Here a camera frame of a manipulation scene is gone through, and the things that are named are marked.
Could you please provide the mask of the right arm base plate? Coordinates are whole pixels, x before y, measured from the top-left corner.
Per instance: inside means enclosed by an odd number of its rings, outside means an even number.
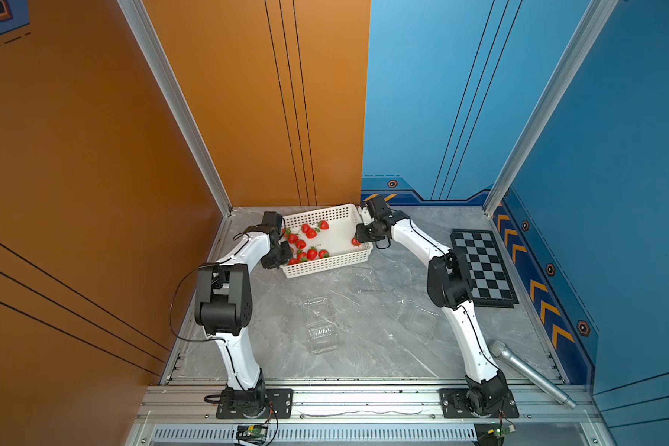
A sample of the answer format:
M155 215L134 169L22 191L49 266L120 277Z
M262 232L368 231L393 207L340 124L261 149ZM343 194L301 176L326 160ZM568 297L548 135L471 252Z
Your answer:
M503 416L515 420L520 417L518 405L509 391L505 397L485 403L482 399L473 398L469 390L464 388L441 388L439 390L440 408L446 419L481 418L490 419Z

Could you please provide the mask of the clear plastic clamshell container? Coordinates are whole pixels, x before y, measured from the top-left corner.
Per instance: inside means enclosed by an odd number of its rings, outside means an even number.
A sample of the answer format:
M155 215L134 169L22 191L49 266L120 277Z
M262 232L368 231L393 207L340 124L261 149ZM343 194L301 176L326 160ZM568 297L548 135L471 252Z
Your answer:
M423 338L433 339L440 322L438 313L416 304L408 304L401 311L403 326Z
M307 331L308 350L320 355L339 348L336 312L327 297L317 297L302 304Z

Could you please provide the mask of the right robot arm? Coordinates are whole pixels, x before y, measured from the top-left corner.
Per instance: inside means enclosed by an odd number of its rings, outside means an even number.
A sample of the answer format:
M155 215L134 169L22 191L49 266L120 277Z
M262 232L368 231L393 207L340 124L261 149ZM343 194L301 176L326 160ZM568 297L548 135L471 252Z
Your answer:
M478 323L465 251L438 242L380 196L362 202L358 212L362 219L354 235L358 242L399 243L427 267L427 295L451 325L463 357L468 410L479 417L503 414L512 401L510 390Z

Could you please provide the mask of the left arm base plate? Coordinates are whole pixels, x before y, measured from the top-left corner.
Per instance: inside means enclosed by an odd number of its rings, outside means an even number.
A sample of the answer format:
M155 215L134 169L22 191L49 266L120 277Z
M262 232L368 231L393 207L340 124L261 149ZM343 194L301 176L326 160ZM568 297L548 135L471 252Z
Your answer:
M225 388L217 404L217 419L289 419L294 391L291 388L265 390L234 390Z

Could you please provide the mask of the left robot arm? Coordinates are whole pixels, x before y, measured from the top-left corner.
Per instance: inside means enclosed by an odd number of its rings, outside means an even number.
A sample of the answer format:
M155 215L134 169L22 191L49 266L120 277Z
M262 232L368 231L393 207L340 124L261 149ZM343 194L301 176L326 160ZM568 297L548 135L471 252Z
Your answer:
M254 311L250 273L261 265L276 269L293 258L281 240L284 218L276 212L263 214L260 224L235 237L228 254L197 269L194 319L207 342L219 347L228 378L219 404L227 416L262 416L268 397L261 367L255 359L248 325Z

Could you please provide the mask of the white perforated plastic basket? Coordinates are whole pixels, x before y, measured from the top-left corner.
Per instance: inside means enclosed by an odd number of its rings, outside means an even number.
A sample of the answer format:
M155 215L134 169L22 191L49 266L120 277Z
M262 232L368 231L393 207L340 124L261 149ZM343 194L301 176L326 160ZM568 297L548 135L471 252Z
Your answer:
M318 230L318 223L322 220L329 224L328 230ZM285 216L285 233L288 235L289 232L297 232L299 240L307 244L304 249L298 249L295 244L290 245L297 263L281 267L286 278L293 279L366 262L374 245L362 243L354 246L351 243L359 223L362 223L362 217L355 204L342 204ZM314 239L307 238L306 232L309 229L316 230L317 236ZM314 260L307 258L310 247L319 250L319 256Z

